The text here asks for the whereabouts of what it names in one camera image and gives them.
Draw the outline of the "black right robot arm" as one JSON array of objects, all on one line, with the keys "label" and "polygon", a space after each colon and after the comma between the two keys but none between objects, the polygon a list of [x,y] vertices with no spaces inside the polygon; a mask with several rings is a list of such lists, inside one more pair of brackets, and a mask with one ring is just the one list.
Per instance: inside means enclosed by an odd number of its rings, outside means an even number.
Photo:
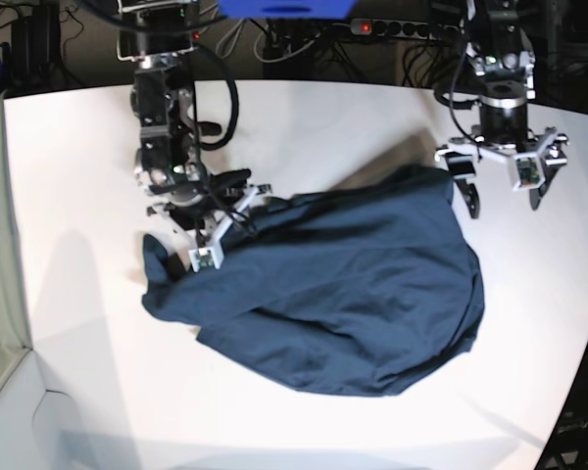
[{"label": "black right robot arm", "polygon": [[203,159],[231,141],[239,118],[234,79],[225,84],[231,101],[227,126],[198,119],[197,91],[190,56],[202,51],[205,27],[197,1],[121,1],[127,24],[118,56],[137,64],[130,105],[140,125],[134,174],[154,198],[150,215],[166,220],[185,238],[194,271],[221,268],[222,241],[232,228],[254,231],[248,209],[270,191],[251,183],[248,168],[215,173]]}]

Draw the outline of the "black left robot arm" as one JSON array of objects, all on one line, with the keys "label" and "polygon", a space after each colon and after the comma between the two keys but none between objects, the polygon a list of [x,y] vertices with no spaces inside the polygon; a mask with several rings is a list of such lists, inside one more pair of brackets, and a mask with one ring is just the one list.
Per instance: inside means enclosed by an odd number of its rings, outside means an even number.
[{"label": "black left robot arm", "polygon": [[439,147],[471,218],[480,215],[475,163],[503,165],[512,187],[529,194],[537,210],[558,172],[567,165],[568,138],[553,127],[529,127],[528,104],[536,97],[533,46],[520,25],[515,1],[468,1],[460,21],[461,54],[451,82],[434,89],[451,114],[477,108],[479,123]]}]

